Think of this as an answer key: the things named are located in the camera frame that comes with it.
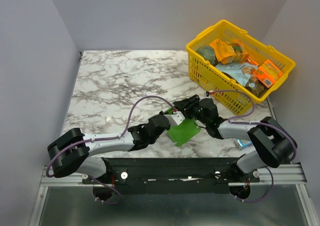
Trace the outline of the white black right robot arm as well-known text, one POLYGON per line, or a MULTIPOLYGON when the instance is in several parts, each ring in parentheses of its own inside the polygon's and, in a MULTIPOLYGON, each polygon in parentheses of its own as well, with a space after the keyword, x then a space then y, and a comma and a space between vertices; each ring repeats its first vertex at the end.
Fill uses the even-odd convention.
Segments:
POLYGON ((279 167, 289 157, 297 154, 297 143, 272 117, 261 121, 233 121, 219 116, 213 99, 198 95, 173 102, 186 119, 195 119, 204 125, 207 133, 216 139, 241 139, 250 141, 255 151, 241 156, 230 169, 230 176, 240 182, 248 173, 263 167, 279 167))

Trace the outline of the green paper box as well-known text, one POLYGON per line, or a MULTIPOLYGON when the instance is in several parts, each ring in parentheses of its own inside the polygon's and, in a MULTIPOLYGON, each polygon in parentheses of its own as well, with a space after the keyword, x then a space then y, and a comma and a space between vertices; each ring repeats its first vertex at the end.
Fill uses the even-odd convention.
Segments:
MULTIPOLYGON (((173 112, 177 112, 177 109, 168 109, 164 112, 166 114, 173 114, 173 112)), ((190 141, 194 136, 196 136, 200 132, 200 128, 195 124, 194 119, 187 119, 183 121, 183 123, 176 127, 171 127, 167 130, 167 135, 169 139, 177 146, 181 147, 188 141, 190 141)))

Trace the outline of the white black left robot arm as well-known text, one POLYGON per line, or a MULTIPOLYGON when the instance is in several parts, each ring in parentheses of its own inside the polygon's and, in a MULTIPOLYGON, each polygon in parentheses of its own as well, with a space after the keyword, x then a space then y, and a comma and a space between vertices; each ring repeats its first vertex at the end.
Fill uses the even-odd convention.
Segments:
POLYGON ((111 171, 102 159, 94 158, 95 155, 145 149, 173 126, 172 119, 171 115, 160 113, 149 118, 147 123, 129 127, 118 134, 84 134, 79 128, 73 128, 47 147, 50 162, 46 176, 62 178, 82 168, 84 174, 94 176, 99 183, 106 183, 111 171))

